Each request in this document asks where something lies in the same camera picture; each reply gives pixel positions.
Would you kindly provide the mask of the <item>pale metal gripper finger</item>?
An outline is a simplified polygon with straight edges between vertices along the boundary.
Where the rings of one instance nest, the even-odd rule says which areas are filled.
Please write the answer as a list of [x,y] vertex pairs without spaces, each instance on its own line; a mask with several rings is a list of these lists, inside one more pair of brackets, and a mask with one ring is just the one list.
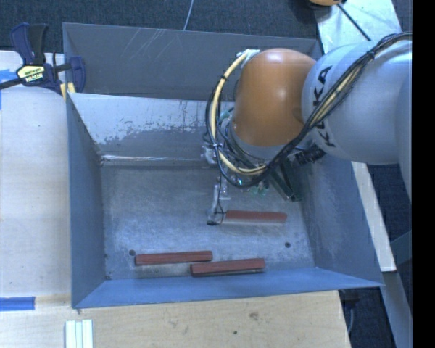
[[226,183],[216,183],[213,189],[212,204],[207,210],[207,225],[216,226],[223,224],[228,205],[230,194]]
[[202,156],[206,163],[209,166],[217,166],[217,156],[215,153],[215,148],[213,146],[210,146],[209,144],[203,144],[202,145]]

